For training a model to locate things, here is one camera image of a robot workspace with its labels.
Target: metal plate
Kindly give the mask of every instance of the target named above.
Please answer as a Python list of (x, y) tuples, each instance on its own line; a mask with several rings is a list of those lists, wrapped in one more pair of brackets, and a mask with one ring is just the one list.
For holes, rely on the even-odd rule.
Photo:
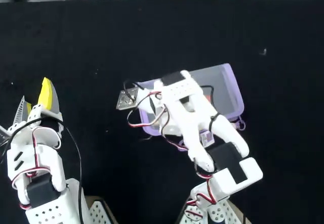
[(127, 92), (134, 99), (134, 101), (132, 101), (123, 90), (119, 94), (116, 109), (125, 110), (125, 109), (132, 109), (136, 107), (136, 97), (137, 97), (138, 87), (127, 89)]

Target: perforated white plate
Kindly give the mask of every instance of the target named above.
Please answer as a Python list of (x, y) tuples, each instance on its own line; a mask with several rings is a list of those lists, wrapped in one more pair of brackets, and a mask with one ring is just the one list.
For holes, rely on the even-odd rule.
[[(188, 210), (202, 215), (203, 218), (188, 212), (186, 213)], [(211, 205), (207, 209), (207, 212), (210, 219), (213, 221), (212, 223), (222, 223), (225, 221), (225, 224), (241, 224), (237, 215), (226, 200), (220, 201), (216, 205)], [(196, 206), (187, 206), (179, 224), (210, 224), (208, 223), (207, 212), (202, 212)]]
[(93, 224), (112, 224), (100, 201), (95, 201), (89, 211)]

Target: wire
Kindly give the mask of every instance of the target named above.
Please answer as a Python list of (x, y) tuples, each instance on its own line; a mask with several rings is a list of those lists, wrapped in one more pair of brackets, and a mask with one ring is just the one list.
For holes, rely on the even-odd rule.
[(151, 95), (156, 95), (156, 94), (160, 94), (161, 92), (150, 92), (147, 96), (145, 96), (138, 104), (137, 104), (137, 106), (135, 107), (135, 109), (133, 109), (133, 110), (131, 110), (129, 113), (128, 113), (128, 115), (127, 115), (127, 118), (126, 118), (126, 120), (127, 120), (127, 123), (128, 123), (128, 125), (130, 126), (130, 127), (133, 127), (133, 128), (137, 128), (137, 127), (145, 127), (145, 126), (151, 126), (151, 125), (153, 125), (153, 124), (155, 124), (160, 118), (161, 118), (161, 116), (164, 114), (164, 112), (165, 112), (165, 108), (156, 116), (156, 118), (152, 121), (152, 122), (150, 122), (150, 123), (139, 123), (139, 124), (132, 124), (132, 123), (130, 123), (129, 122), (129, 118), (130, 118), (130, 116), (131, 116), (131, 114), (135, 111), (135, 110), (137, 110), (138, 109), (138, 106), (145, 100), (145, 99), (147, 99), (148, 97), (150, 97)]
[(23, 204), (19, 203), (19, 207), (23, 210), (29, 210), (31, 208), (31, 205), (23, 205)]
[(195, 170), (196, 174), (197, 174), (199, 177), (201, 177), (201, 178), (203, 178), (203, 179), (206, 179), (206, 180), (209, 180), (210, 178), (213, 177), (213, 174), (212, 174), (212, 173), (211, 173), (211, 174), (203, 174), (203, 173), (200, 173), (200, 172), (198, 171), (198, 169), (197, 169), (197, 163), (196, 163), (196, 159), (195, 159), (195, 158), (193, 159), (193, 162), (194, 162), (194, 170)]
[(37, 171), (46, 171), (46, 172), (49, 172), (51, 173), (50, 169), (47, 168), (47, 167), (33, 167), (33, 168), (30, 168), (30, 169), (26, 169), (24, 171), (21, 171), (19, 174), (17, 174), (11, 181), (11, 186), (14, 190), (17, 190), (17, 187), (15, 185), (17, 179), (22, 175), (22, 174), (25, 174), (25, 173), (31, 173), (31, 172), (37, 172)]
[(176, 148), (178, 148), (178, 150), (185, 150), (185, 151), (188, 151), (188, 148), (187, 147), (182, 147), (182, 146), (179, 146), (178, 144), (176, 144), (176, 143), (174, 143), (174, 142), (172, 142), (172, 141), (170, 141), (165, 135), (164, 135), (164, 129), (165, 129), (165, 127), (167, 126), (167, 124), (169, 123), (169, 121), (170, 121), (170, 113), (169, 113), (169, 111), (168, 111), (168, 108), (166, 107), (166, 105), (164, 105), (164, 107), (165, 107), (165, 110), (166, 110), (166, 112), (167, 112), (167, 114), (168, 114), (168, 118), (167, 118), (167, 121), (166, 121), (166, 123), (162, 126), (162, 128), (161, 128), (161, 130), (160, 130), (160, 134), (161, 134), (161, 136), (168, 142), (168, 143), (170, 143), (171, 145), (173, 145), (173, 146), (175, 146)]
[[(130, 95), (130, 93), (129, 93), (129, 92), (127, 91), (127, 89), (126, 89), (126, 84), (127, 84), (128, 82), (130, 82), (129, 79), (127, 79), (126, 81), (123, 82), (123, 88), (124, 88), (124, 91), (125, 91), (126, 96), (127, 96), (130, 100), (132, 100), (133, 103), (134, 103), (134, 102), (135, 102), (135, 99)], [(144, 88), (143, 88), (140, 84), (138, 84), (137, 82), (132, 81), (131, 83), (132, 83), (134, 86), (137, 86), (139, 89), (144, 90)]]
[(185, 212), (186, 212), (186, 213), (193, 214), (193, 215), (196, 215), (196, 216), (199, 216), (199, 217), (201, 217), (201, 218), (204, 217), (203, 215), (200, 215), (200, 214), (198, 214), (198, 213), (196, 213), (196, 212), (193, 212), (193, 211), (191, 211), (191, 210), (186, 210)]
[(203, 85), (200, 86), (201, 88), (206, 88), (209, 87), (211, 89), (211, 104), (213, 105), (213, 107), (215, 107), (215, 103), (214, 103), (214, 87), (211, 85)]
[(6, 152), (8, 151), (9, 149), (9, 146), (11, 145), (11, 142), (13, 140), (13, 138), (15, 137), (15, 135), (21, 131), (22, 129), (26, 128), (27, 126), (31, 125), (31, 124), (34, 124), (36, 122), (39, 122), (39, 121), (42, 121), (44, 119), (52, 119), (54, 121), (56, 121), (57, 123), (60, 123), (61, 125), (63, 125), (66, 129), (66, 131), (68, 132), (68, 134), (70, 135), (75, 147), (76, 147), (76, 150), (77, 150), (77, 153), (78, 153), (78, 157), (79, 157), (79, 171), (80, 171), (80, 179), (79, 179), (79, 188), (78, 188), (78, 212), (79, 212), (79, 218), (80, 218), (80, 223), (81, 224), (84, 224), (84, 221), (83, 221), (83, 216), (82, 216), (82, 203), (81, 203), (81, 195), (82, 195), (82, 159), (81, 159), (81, 153), (80, 153), (80, 150), (79, 150), (79, 147), (77, 146), (77, 143), (73, 137), (73, 135), (71, 134), (70, 130), (68, 129), (68, 127), (65, 126), (64, 122), (62, 120), (59, 120), (57, 118), (54, 118), (54, 117), (51, 117), (51, 116), (44, 116), (44, 117), (41, 117), (41, 118), (38, 118), (38, 119), (34, 119), (34, 120), (31, 120), (29, 122), (27, 122), (24, 126), (16, 129), (10, 139), (8, 140), (8, 143), (6, 144), (6, 147), (4, 149), (4, 151), (2, 152), (1, 154), (1, 158), (0, 158), (0, 165), (3, 163), (4, 161), (4, 158), (5, 158), (5, 154)]
[(209, 194), (209, 197), (207, 197), (206, 195), (202, 194), (202, 193), (197, 193), (196, 194), (196, 199), (195, 200), (190, 200), (190, 201), (187, 201), (187, 205), (192, 205), (192, 206), (195, 206), (196, 205), (196, 202), (198, 201), (198, 196), (204, 198), (205, 200), (207, 200), (208, 202), (210, 202), (212, 205), (215, 205), (217, 203), (212, 191), (211, 191), (211, 187), (209, 185), (209, 181), (210, 181), (210, 178), (206, 180), (207, 182), (207, 191), (208, 191), (208, 194)]

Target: black fabric surface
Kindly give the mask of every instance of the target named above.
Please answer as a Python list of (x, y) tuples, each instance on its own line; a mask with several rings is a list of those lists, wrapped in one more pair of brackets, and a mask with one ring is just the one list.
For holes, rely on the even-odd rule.
[[(323, 223), (324, 0), (114, 0), (0, 5), (0, 124), (53, 81), (86, 195), (119, 223), (173, 223), (201, 180), (186, 153), (126, 124), (122, 82), (230, 63), (264, 172), (232, 196), (253, 223)], [(67, 177), (78, 178), (64, 134)], [(0, 167), (1, 223), (27, 223)]]

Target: black cable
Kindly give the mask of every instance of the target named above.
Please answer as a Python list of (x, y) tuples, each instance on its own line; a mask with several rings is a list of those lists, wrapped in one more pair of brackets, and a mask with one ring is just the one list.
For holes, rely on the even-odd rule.
[(36, 122), (39, 122), (39, 121), (42, 121), (44, 119), (51, 119), (51, 120), (54, 120), (56, 121), (57, 123), (60, 123), (61, 125), (64, 126), (64, 128), (66, 129), (66, 131), (68, 132), (68, 134), (70, 135), (73, 143), (75, 144), (75, 147), (76, 147), (76, 150), (77, 150), (77, 153), (78, 153), (78, 156), (79, 156), (79, 166), (80, 166), (80, 179), (79, 179), (79, 188), (78, 188), (78, 209), (79, 209), (79, 218), (80, 218), (80, 222), (81, 224), (84, 224), (84, 221), (83, 221), (83, 216), (82, 216), (82, 203), (81, 203), (81, 193), (82, 193), (82, 160), (81, 160), (81, 153), (80, 153), (80, 150), (79, 150), (79, 147), (77, 146), (77, 143), (73, 137), (73, 135), (71, 134), (70, 130), (68, 129), (68, 127), (65, 126), (64, 122), (62, 120), (59, 120), (57, 118), (54, 118), (52, 116), (44, 116), (44, 117), (41, 117), (41, 118), (38, 118), (38, 119), (33, 119), (31, 120), (30, 122), (27, 122), (24, 126), (16, 129), (11, 137), (9, 138), (7, 144), (6, 144), (6, 147), (4, 149), (4, 151), (2, 152), (1, 154), (1, 158), (0, 158), (0, 165), (3, 163), (3, 160), (5, 158), (5, 154), (6, 152), (9, 150), (9, 146), (11, 145), (11, 142), (13, 140), (13, 138), (15, 137), (15, 135), (21, 131), (22, 129), (26, 128), (27, 126), (31, 125), (31, 124), (34, 124)]
[(209, 128), (208, 128), (208, 130), (209, 130), (210, 132), (212, 132), (212, 126), (213, 126), (214, 121), (215, 121), (215, 120), (217, 119), (217, 117), (220, 116), (220, 115), (221, 115), (221, 114), (217, 112), (217, 114), (216, 114), (215, 116), (212, 116), (212, 117), (211, 117), (211, 122), (209, 123)]
[(135, 99), (132, 98), (132, 96), (130, 95), (130, 93), (129, 93), (129, 92), (127, 91), (127, 89), (126, 89), (126, 84), (127, 84), (128, 82), (132, 83), (134, 86), (137, 86), (137, 87), (138, 87), (139, 89), (141, 89), (141, 90), (144, 90), (144, 88), (143, 88), (140, 84), (138, 84), (137, 82), (130, 81), (129, 79), (127, 79), (126, 81), (123, 82), (123, 88), (124, 88), (124, 91), (125, 91), (126, 96), (127, 96), (130, 100), (132, 100), (133, 103), (134, 103), (134, 102), (135, 102)]
[(206, 88), (206, 87), (210, 87), (211, 88), (211, 103), (213, 105), (213, 107), (215, 108), (215, 103), (214, 103), (214, 87), (211, 85), (204, 85), (204, 86), (200, 86), (201, 88)]

